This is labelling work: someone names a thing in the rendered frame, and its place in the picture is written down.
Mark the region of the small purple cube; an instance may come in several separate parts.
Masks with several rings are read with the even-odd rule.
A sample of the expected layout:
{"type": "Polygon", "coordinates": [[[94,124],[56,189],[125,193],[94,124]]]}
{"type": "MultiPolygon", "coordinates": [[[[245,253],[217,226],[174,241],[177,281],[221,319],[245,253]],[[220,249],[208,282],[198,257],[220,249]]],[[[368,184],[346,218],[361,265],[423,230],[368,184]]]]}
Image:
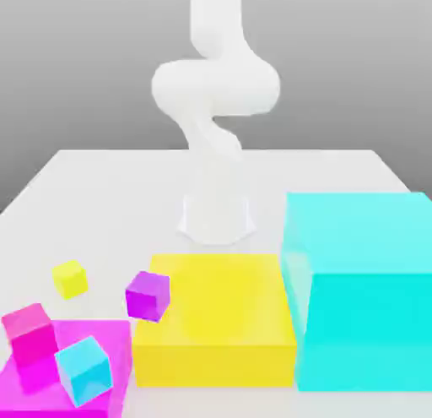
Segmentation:
{"type": "Polygon", "coordinates": [[[170,305],[170,277],[140,271],[125,290],[127,315],[158,323],[170,305]]]}

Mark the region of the large magenta box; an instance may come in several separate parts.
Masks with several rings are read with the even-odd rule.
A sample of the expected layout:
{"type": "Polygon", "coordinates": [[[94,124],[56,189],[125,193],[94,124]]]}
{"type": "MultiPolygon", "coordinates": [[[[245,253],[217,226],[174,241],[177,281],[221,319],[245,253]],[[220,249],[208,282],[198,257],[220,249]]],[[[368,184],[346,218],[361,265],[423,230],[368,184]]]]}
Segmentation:
{"type": "Polygon", "coordinates": [[[22,368],[9,358],[0,372],[0,418],[122,418],[132,369],[130,323],[56,320],[53,325],[59,350],[96,338],[110,358],[112,389],[76,408],[60,382],[55,354],[22,368]]]}

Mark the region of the small light blue cube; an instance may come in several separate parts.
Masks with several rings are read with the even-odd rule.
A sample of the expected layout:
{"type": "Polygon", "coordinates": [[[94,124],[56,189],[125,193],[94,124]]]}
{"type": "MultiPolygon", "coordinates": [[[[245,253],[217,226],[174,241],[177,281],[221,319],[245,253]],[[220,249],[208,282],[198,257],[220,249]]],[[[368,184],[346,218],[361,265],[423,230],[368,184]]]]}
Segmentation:
{"type": "Polygon", "coordinates": [[[113,387],[110,358],[94,336],[59,350],[55,361],[60,382],[76,408],[113,387]]]}

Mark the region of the small yellow cube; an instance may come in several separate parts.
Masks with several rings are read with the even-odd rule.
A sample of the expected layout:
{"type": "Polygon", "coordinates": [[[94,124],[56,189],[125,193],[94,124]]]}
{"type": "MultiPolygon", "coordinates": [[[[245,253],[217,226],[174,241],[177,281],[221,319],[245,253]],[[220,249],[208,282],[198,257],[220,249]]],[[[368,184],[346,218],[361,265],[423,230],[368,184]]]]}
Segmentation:
{"type": "Polygon", "coordinates": [[[61,263],[52,269],[54,286],[60,296],[69,300],[88,290],[88,280],[84,267],[77,260],[61,263]]]}

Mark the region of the large cyan box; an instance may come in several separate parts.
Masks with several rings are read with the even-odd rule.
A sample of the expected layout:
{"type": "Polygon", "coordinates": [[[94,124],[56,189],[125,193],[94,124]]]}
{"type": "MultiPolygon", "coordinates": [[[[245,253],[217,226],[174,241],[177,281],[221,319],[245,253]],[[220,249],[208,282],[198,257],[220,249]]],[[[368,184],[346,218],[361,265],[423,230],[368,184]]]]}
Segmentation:
{"type": "Polygon", "coordinates": [[[432,199],[289,193],[280,264],[305,392],[432,392],[432,199]]]}

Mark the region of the large yellow box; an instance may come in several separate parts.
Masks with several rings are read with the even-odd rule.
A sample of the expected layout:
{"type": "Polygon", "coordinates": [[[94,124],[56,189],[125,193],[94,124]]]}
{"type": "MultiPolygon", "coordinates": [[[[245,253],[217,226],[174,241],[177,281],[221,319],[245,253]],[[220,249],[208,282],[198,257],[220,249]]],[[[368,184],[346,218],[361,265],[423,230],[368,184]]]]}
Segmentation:
{"type": "Polygon", "coordinates": [[[297,344],[274,253],[157,253],[170,305],[132,338],[140,387],[290,387],[297,344]]]}

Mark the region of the small pink cube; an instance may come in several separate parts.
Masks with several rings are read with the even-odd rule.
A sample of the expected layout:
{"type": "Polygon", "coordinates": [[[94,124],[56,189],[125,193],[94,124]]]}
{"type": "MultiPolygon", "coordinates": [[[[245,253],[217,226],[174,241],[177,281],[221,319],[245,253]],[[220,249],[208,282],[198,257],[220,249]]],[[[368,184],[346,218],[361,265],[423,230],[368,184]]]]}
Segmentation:
{"type": "Polygon", "coordinates": [[[1,317],[1,322],[18,367],[58,352],[53,322],[40,303],[8,313],[1,317]]]}

